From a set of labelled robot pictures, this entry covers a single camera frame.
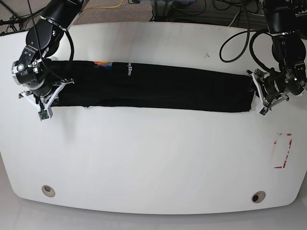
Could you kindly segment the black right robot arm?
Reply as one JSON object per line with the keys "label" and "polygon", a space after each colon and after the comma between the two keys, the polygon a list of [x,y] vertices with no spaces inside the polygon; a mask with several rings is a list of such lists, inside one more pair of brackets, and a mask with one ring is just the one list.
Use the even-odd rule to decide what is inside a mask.
{"label": "black right robot arm", "polygon": [[[26,35],[26,46],[12,65],[12,78],[28,90],[19,94],[32,104],[40,120],[53,116],[51,107],[59,101],[59,93],[74,82],[66,76],[74,57],[74,45],[69,28],[87,5],[86,0],[52,0],[42,11],[38,22]],[[60,73],[52,70],[50,59],[66,36],[71,53],[66,68]]]}

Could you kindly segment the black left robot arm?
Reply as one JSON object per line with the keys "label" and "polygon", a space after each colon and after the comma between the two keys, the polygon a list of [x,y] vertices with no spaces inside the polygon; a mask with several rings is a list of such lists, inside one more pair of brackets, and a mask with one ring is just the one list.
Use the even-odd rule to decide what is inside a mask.
{"label": "black left robot arm", "polygon": [[[307,74],[304,60],[307,55],[305,45],[300,37],[305,33],[304,19],[296,14],[307,9],[304,0],[263,0],[263,13],[267,29],[257,31],[249,42],[249,51],[259,68],[247,71],[252,77],[251,88],[260,99],[256,109],[266,115],[282,101],[289,99],[288,94],[301,96],[307,89]],[[279,70],[265,66],[255,55],[253,44],[262,34],[272,37],[272,55],[278,62]]]}

